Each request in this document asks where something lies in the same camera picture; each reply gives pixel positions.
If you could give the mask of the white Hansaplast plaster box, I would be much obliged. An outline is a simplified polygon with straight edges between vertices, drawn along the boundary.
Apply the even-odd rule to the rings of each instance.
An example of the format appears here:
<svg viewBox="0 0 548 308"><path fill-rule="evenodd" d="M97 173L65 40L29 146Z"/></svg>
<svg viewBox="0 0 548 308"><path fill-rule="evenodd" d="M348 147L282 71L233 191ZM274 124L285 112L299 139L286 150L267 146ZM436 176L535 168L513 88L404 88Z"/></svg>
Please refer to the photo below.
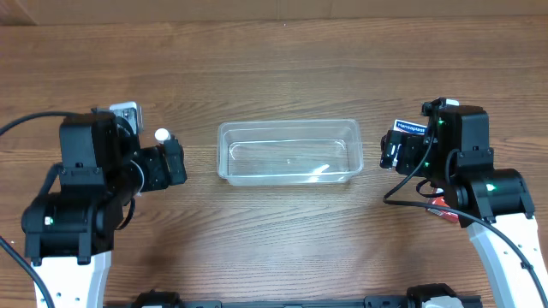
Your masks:
<svg viewBox="0 0 548 308"><path fill-rule="evenodd" d="M427 126L410 121L396 119L394 120L392 129L402 133L424 135L426 133Z"/></svg>

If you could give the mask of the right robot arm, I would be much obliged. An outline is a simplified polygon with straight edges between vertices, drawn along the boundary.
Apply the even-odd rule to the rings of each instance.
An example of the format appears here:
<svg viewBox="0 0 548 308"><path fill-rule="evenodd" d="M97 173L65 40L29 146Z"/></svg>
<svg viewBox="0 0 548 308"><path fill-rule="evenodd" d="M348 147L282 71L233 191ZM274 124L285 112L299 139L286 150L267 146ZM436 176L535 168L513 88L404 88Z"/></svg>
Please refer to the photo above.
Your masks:
<svg viewBox="0 0 548 308"><path fill-rule="evenodd" d="M500 307L545 307L547 269L527 183L515 169L495 169L489 116L472 105L437 98L421 106L428 123L415 130L393 127L380 141L380 167L403 180L385 204L412 207L392 195L412 178L430 184L422 208L454 213L479 254Z"/></svg>

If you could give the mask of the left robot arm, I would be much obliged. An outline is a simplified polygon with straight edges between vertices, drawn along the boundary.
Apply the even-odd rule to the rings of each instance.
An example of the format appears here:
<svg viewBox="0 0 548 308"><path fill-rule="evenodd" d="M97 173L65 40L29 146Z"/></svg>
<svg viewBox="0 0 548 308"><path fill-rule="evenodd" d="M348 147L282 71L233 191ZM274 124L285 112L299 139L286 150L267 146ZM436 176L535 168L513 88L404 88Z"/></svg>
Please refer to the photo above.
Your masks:
<svg viewBox="0 0 548 308"><path fill-rule="evenodd" d="M25 209L25 255L39 280L39 307L100 307L115 233L133 218L138 194L187 180L184 152L170 135L143 148L111 112L69 115L59 129L62 161Z"/></svg>

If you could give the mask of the dark bottle white cap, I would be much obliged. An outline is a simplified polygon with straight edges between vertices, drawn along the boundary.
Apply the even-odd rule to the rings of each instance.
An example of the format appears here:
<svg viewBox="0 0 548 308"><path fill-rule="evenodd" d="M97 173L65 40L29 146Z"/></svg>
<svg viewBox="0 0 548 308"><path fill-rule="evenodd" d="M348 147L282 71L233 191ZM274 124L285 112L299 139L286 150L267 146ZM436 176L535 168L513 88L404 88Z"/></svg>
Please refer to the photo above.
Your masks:
<svg viewBox="0 0 548 308"><path fill-rule="evenodd" d="M171 139L171 133L168 129L161 127L155 131L154 138L159 144L163 144Z"/></svg>

